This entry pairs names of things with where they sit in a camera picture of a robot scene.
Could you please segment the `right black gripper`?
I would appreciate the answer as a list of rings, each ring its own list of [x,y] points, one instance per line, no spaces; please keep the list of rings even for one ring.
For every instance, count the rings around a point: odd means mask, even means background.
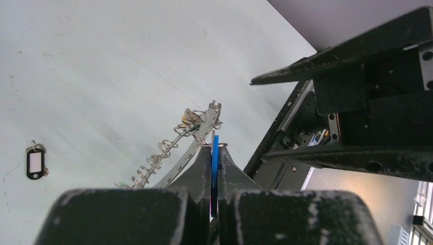
[[[262,160],[432,182],[431,40],[432,7],[423,6],[253,78],[251,85],[268,85],[335,70],[313,80],[317,112],[328,117],[331,142],[355,145],[275,151]]]

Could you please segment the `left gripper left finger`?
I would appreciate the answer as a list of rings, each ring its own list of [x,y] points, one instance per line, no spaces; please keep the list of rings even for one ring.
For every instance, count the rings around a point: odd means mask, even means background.
[[[36,244],[209,244],[211,151],[166,188],[72,189]]]

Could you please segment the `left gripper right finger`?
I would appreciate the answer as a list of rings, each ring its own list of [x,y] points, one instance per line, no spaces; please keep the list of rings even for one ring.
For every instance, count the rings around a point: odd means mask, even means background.
[[[335,190],[264,190],[219,149],[220,244],[382,244],[366,204]]]

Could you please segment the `blue key tag top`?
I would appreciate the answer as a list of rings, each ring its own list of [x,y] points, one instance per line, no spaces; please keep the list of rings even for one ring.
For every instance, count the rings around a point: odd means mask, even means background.
[[[219,136],[214,135],[211,145],[211,198],[210,215],[217,217],[218,214],[218,164],[219,164]]]

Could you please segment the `large toothed metal keyring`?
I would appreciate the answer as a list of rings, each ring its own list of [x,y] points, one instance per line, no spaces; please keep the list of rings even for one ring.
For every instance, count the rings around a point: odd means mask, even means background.
[[[177,124],[173,130],[176,137],[158,142],[159,151],[147,157],[131,177],[130,182],[118,182],[114,186],[121,189],[143,189],[169,186],[186,168],[199,148],[209,146],[207,139],[221,128],[222,104],[209,103],[206,110],[185,109],[189,124]]]

